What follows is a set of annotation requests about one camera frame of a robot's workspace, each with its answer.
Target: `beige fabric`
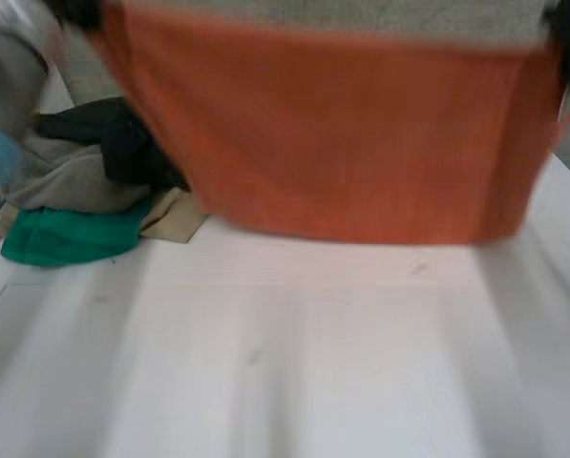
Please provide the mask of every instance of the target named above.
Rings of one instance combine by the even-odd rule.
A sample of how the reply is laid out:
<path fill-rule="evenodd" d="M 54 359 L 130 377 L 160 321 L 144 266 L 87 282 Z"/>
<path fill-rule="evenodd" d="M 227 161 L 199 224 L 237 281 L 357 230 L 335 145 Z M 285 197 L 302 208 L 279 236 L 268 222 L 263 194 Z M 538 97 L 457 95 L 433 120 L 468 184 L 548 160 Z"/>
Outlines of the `beige fabric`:
<path fill-rule="evenodd" d="M 198 211 L 191 193 L 173 188 L 156 199 L 156 204 L 142 220 L 140 235 L 187 243 L 207 217 Z"/>
<path fill-rule="evenodd" d="M 7 236 L 18 213 L 19 209 L 8 202 L 0 209 L 0 238 Z"/>

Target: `orange fabric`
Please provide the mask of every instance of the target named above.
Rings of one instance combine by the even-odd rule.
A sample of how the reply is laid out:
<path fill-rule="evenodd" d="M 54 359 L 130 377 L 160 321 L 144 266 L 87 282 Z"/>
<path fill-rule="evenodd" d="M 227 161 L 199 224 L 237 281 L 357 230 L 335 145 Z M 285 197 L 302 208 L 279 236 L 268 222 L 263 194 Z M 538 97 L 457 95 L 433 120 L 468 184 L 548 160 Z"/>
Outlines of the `orange fabric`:
<path fill-rule="evenodd" d="M 108 6 L 94 45 L 206 213 L 377 243 L 513 235 L 558 132 L 556 49 Z"/>

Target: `pile of clothes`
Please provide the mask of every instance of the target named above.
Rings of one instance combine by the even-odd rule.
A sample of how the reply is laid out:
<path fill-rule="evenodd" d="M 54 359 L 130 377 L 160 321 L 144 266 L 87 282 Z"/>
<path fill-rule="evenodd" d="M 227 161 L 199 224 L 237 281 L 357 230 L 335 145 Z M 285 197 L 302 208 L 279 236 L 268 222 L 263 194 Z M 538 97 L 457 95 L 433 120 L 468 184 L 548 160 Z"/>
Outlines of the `pile of clothes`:
<path fill-rule="evenodd" d="M 24 167 L 0 184 L 1 253 L 9 260 L 101 260 L 131 250 L 140 236 L 186 243 L 206 219 L 121 97 L 40 115 L 24 146 Z"/>

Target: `white tabletop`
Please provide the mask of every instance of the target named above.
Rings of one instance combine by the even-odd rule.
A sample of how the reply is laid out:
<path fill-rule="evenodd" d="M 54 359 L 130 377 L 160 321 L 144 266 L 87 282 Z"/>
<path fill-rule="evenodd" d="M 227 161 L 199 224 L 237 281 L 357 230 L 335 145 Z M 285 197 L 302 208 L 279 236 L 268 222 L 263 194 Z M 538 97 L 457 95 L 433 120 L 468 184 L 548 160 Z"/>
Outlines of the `white tabletop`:
<path fill-rule="evenodd" d="M 484 247 L 211 217 L 187 245 L 0 258 L 0 457 L 570 457 L 570 173 Z"/>

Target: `green towel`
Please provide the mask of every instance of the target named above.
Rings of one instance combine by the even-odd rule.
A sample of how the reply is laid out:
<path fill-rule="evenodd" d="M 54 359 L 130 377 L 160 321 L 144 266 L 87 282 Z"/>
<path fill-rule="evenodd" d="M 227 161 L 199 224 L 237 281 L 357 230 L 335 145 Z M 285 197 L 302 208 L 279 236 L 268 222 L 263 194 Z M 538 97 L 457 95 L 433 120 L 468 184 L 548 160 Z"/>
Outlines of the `green towel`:
<path fill-rule="evenodd" d="M 42 267 L 120 255 L 138 244 L 140 222 L 150 206 L 146 198 L 120 214 L 21 210 L 0 253 L 8 260 Z"/>

